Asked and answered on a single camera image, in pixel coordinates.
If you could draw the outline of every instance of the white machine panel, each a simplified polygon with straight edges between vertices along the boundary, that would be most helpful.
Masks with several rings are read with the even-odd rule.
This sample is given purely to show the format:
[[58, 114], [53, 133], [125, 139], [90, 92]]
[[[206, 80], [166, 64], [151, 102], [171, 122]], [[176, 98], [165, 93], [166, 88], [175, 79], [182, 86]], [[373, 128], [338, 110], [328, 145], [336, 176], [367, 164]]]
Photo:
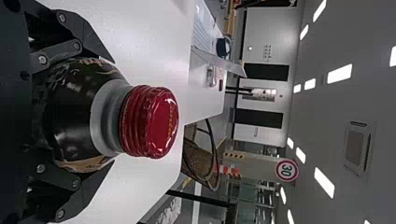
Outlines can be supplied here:
[[298, 7], [248, 8], [242, 59], [246, 63], [294, 62], [301, 13]]

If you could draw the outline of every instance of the ceiling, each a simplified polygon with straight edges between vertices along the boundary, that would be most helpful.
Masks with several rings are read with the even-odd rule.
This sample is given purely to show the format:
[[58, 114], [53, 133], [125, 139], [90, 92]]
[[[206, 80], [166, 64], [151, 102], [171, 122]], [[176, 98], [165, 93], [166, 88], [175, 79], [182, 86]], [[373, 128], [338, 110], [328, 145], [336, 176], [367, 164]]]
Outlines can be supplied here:
[[[396, 66], [389, 67], [396, 46], [396, 1], [305, 0], [295, 84], [315, 78], [316, 87], [293, 95], [290, 138], [306, 155], [295, 187], [285, 186], [288, 202], [280, 205], [277, 223], [394, 223], [396, 202], [393, 160], [396, 158]], [[353, 64], [351, 78], [327, 84], [329, 72]], [[344, 167], [344, 138], [351, 120], [375, 124], [373, 158], [367, 176]], [[331, 199], [314, 178], [318, 167], [335, 185]]]

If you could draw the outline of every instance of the bottle neck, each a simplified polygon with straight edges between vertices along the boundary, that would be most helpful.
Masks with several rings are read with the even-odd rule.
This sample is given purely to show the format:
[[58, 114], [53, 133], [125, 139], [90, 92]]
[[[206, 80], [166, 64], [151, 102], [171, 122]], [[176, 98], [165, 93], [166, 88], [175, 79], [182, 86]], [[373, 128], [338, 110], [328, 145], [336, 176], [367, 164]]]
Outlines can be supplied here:
[[110, 80], [93, 99], [91, 138], [96, 149], [105, 156], [115, 157], [124, 152], [119, 138], [120, 111], [122, 102], [133, 88], [126, 80]]

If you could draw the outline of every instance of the label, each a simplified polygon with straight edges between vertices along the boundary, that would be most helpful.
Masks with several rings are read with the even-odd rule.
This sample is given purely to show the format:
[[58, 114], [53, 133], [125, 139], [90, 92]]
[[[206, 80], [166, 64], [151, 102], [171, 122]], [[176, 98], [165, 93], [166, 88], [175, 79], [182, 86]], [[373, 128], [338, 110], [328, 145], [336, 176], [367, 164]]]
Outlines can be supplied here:
[[292, 160], [283, 160], [276, 165], [276, 176], [283, 182], [291, 182], [297, 179], [299, 169]]
[[105, 167], [113, 158], [98, 156], [81, 161], [55, 161], [59, 167], [73, 173], [90, 173]]

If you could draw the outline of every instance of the air conditioning vent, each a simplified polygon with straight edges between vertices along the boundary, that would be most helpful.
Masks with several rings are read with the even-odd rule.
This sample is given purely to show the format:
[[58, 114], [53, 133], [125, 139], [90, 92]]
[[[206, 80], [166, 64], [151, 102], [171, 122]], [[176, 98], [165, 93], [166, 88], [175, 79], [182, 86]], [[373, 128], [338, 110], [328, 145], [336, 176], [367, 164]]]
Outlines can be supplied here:
[[346, 127], [344, 165], [357, 176], [367, 173], [373, 154], [375, 125], [350, 121]]

